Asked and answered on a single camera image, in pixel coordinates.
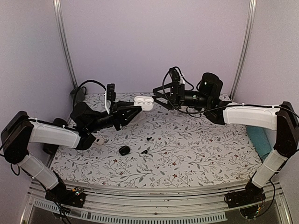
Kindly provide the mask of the white oval earbud case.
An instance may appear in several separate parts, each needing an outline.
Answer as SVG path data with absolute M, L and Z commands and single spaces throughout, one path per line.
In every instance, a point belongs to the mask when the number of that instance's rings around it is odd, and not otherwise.
M 154 107 L 154 99 L 149 96 L 135 96 L 134 106 L 140 106 L 143 111 L 151 111 Z

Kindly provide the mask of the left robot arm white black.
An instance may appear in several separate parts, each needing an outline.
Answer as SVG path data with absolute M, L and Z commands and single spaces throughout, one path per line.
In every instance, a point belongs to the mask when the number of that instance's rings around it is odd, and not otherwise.
M 29 143 L 45 143 L 65 146 L 76 150 L 87 150 L 96 141 L 93 133 L 129 124 L 142 111 L 141 106 L 117 102 L 110 112 L 92 110 L 85 102 L 75 105 L 71 119 L 75 128 L 59 127 L 49 122 L 30 118 L 25 111 L 18 112 L 1 133 L 5 160 L 29 173 L 42 183 L 60 203 L 69 199 L 69 191 L 59 185 L 58 176 L 28 151 Z

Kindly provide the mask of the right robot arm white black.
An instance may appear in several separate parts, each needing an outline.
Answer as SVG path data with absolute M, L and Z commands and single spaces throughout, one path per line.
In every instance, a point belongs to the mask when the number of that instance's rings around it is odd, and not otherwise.
M 171 82 L 153 89 L 154 101 L 169 110 L 186 106 L 196 109 L 218 125 L 240 124 L 276 131 L 276 143 L 242 192 L 242 200 L 252 203 L 260 190 L 298 151 L 299 121 L 290 102 L 280 105 L 238 104 L 220 100 L 223 82 L 213 73 L 204 73 L 197 89 L 186 90 L 183 77 L 175 68 L 167 75 Z

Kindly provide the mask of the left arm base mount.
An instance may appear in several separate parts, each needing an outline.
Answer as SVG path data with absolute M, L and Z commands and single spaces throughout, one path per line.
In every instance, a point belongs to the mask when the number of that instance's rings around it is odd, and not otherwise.
M 83 188 L 75 187 L 73 189 L 66 189 L 64 187 L 56 186 L 51 190 L 47 190 L 45 199 L 63 205 L 83 208 L 86 194 Z

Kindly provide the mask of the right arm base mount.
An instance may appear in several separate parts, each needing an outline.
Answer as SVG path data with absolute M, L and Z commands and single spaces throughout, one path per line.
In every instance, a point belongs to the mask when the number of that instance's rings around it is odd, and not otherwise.
M 248 194 L 246 190 L 230 191 L 224 196 L 224 201 L 230 209 L 244 206 L 239 209 L 239 212 L 245 219 L 256 218 L 263 208 L 265 199 L 266 196 L 263 192 L 254 196 Z

